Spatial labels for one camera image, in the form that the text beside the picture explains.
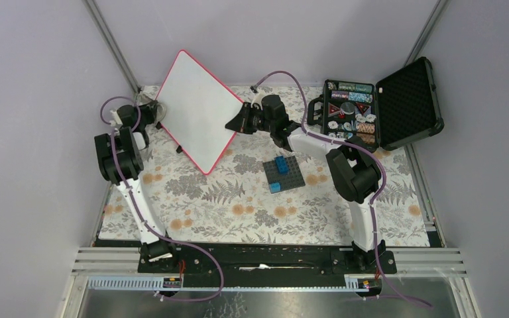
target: gray floor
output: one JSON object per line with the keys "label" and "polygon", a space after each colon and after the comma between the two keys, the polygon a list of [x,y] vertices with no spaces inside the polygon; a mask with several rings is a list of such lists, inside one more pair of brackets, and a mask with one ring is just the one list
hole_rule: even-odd
{"label": "gray floor", "polygon": [[[159,302],[152,292],[88,290],[81,317],[458,317],[450,286],[443,278],[404,279],[400,291],[434,304],[433,311],[399,299],[348,301],[354,293],[339,292],[224,292],[201,303]],[[194,297],[205,296],[194,293]],[[392,294],[385,288],[383,294]],[[179,293],[175,297],[190,297]]]}

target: black toolbox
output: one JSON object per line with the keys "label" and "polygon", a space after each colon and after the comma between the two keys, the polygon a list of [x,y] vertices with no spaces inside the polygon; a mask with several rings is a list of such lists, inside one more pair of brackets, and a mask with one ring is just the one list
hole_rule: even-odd
{"label": "black toolbox", "polygon": [[[315,103],[322,103],[315,110]],[[425,58],[376,85],[328,79],[309,104],[308,124],[336,138],[361,137],[368,149],[394,150],[442,131],[432,65]]]}

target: gray wall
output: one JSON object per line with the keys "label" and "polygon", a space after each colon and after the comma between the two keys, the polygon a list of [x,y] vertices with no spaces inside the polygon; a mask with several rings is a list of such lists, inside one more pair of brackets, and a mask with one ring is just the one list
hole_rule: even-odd
{"label": "gray wall", "polygon": [[52,317],[105,189],[100,103],[129,88],[82,1],[0,1],[0,317]]}
{"label": "gray wall", "polygon": [[509,317],[509,1],[452,1],[423,54],[444,131],[417,143],[483,317]]}
{"label": "gray wall", "polygon": [[[180,49],[227,84],[274,70],[300,82],[377,82],[403,65],[436,0],[98,0],[141,85]],[[275,76],[274,83],[292,82]]]}

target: case lid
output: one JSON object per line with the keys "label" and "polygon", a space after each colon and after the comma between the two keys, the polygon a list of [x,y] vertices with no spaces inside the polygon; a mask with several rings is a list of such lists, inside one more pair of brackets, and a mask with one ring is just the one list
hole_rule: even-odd
{"label": "case lid", "polygon": [[422,57],[376,84],[379,145],[395,149],[443,128],[431,64]]}

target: tabletop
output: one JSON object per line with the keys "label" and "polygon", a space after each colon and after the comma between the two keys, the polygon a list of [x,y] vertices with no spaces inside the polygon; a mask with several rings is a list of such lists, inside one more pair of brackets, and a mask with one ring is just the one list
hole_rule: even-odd
{"label": "tabletop", "polygon": [[[158,86],[143,94],[154,98]],[[231,86],[251,100],[247,86]],[[301,121],[296,87],[260,87],[280,96],[290,119]],[[322,87],[303,87],[308,100]],[[210,175],[203,175],[167,132],[148,127],[150,146],[142,152],[142,180],[153,211],[170,237],[196,242],[350,245],[353,224],[347,202],[335,191],[326,162],[274,145],[267,132],[233,139]],[[404,150],[378,149],[387,185],[377,199],[378,226],[388,246],[429,246],[421,208]],[[276,156],[295,156],[306,185],[271,194],[262,167]],[[139,240],[137,226],[119,191],[103,211],[101,240]]]}

